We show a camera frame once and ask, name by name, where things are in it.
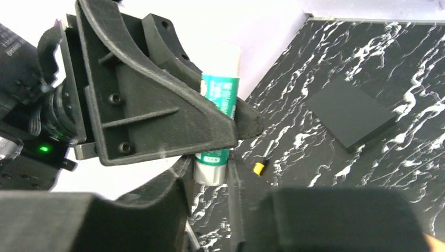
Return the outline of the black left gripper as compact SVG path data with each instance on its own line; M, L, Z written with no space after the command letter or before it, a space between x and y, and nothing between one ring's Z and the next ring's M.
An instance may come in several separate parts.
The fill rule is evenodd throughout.
M54 137L76 159L125 165L215 146L211 134L222 126L211 103L150 60L139 18L113 1L77 1L76 16L58 25L66 77L54 96ZM234 131L222 142L235 146L235 122L228 125Z

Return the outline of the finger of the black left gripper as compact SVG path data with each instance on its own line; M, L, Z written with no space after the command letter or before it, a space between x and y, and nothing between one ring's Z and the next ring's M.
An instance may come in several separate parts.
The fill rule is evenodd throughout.
M219 110L234 119L240 139L259 136L264 130L258 110L238 98L240 51L231 46L209 44L205 69L199 69L187 56L173 23L149 14L142 26L150 60L162 70L187 84L212 101Z

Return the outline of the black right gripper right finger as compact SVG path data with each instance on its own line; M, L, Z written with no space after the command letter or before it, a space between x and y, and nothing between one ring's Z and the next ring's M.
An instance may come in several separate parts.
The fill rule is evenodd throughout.
M232 251L429 251L407 200L382 188L272 187L228 161Z

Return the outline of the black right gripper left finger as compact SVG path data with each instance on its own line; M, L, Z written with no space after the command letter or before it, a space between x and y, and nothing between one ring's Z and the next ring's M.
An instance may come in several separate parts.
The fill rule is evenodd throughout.
M183 156L118 201L1 191L1 251L185 251L192 174Z

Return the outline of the green white glue stick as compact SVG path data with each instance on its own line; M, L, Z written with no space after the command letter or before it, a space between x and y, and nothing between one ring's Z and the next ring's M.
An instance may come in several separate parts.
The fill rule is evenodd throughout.
M203 48L203 68L200 94L211 103L212 117L222 128L215 128L211 136L217 141L214 147L195 154L194 180L204 186L220 186L225 183L230 149L236 140L223 143L234 129L240 83L241 49L233 44L213 41Z

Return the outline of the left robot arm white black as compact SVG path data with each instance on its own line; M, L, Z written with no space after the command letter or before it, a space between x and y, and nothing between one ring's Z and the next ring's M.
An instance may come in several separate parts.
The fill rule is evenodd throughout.
M202 95L203 72L173 23L77 1L37 46L1 26L1 187L47 190L61 169L99 158L128 165L229 149L263 132L237 97Z

